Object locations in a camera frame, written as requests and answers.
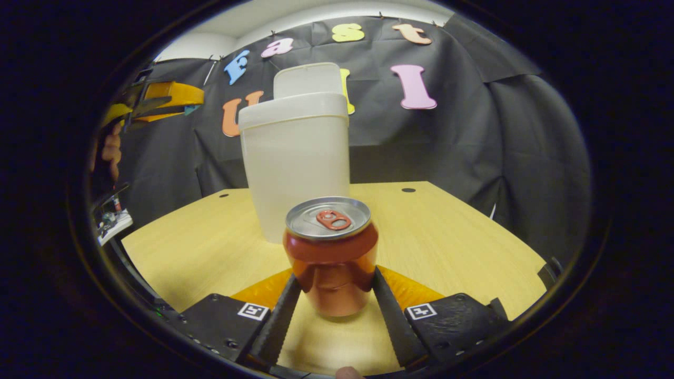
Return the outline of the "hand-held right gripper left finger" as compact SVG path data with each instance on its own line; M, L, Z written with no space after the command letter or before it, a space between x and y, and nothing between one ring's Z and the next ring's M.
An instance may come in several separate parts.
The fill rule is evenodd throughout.
M286 269L232 296L206 296L178 314L178 329L229 362L269 370L279 359L300 292Z

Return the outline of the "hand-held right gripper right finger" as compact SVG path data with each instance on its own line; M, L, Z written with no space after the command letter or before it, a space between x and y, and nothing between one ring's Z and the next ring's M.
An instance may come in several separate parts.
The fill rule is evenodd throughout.
M484 305L465 293L443 296L383 266L376 267L372 284L405 370L454 364L510 324L498 298Z

